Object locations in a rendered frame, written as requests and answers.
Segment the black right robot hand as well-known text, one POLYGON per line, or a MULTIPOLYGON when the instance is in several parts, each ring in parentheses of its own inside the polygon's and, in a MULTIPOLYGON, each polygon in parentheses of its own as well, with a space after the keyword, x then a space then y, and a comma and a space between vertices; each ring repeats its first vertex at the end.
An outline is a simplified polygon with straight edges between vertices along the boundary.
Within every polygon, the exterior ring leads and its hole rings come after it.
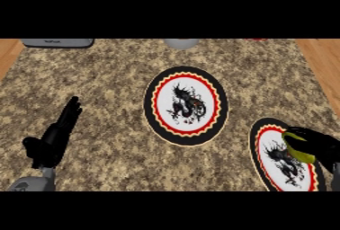
POLYGON ((295 134, 295 137, 284 137, 293 150, 314 155, 327 171, 333 173, 335 163, 340 163, 340 140, 310 128, 289 127, 287 132, 295 134))

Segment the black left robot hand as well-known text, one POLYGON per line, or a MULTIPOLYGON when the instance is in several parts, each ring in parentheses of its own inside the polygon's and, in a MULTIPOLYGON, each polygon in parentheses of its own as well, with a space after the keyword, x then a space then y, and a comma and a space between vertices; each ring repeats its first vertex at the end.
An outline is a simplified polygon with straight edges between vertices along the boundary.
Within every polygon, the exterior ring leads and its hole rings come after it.
POLYGON ((64 157, 70 136, 83 112, 79 97, 73 96, 60 119, 46 129, 46 133, 41 138, 26 137, 23 145, 27 150, 27 156, 33 159, 33 168, 55 168, 64 157))

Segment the black-rimmed dragon print plate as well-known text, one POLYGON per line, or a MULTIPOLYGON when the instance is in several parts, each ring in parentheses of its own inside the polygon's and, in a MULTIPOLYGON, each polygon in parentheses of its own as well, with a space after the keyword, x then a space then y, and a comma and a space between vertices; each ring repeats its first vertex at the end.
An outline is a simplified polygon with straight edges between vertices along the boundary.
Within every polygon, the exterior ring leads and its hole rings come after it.
POLYGON ((255 169, 268 191, 327 191, 320 162, 299 162, 289 153, 282 133, 289 125, 279 119, 259 119, 249 134, 255 169))
POLYGON ((202 146, 230 119, 230 100, 216 78, 199 67, 174 66, 151 80, 144 117, 156 135, 178 146, 202 146))

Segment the grey flat appliance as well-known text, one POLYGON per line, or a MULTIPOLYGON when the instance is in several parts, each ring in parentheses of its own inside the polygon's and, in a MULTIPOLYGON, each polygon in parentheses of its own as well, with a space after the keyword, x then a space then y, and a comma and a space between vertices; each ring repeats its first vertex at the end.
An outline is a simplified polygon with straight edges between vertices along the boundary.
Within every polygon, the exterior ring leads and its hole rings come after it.
POLYGON ((30 48, 89 48, 94 39, 23 39, 23 44, 30 48))

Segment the grey round container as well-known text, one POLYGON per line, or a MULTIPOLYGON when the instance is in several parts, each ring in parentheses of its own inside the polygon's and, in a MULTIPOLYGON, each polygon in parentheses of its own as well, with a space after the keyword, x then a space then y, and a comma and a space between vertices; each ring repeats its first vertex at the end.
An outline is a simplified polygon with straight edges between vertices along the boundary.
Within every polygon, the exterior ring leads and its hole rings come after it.
POLYGON ((174 49, 191 49, 197 44, 199 39, 166 39, 165 43, 174 49))

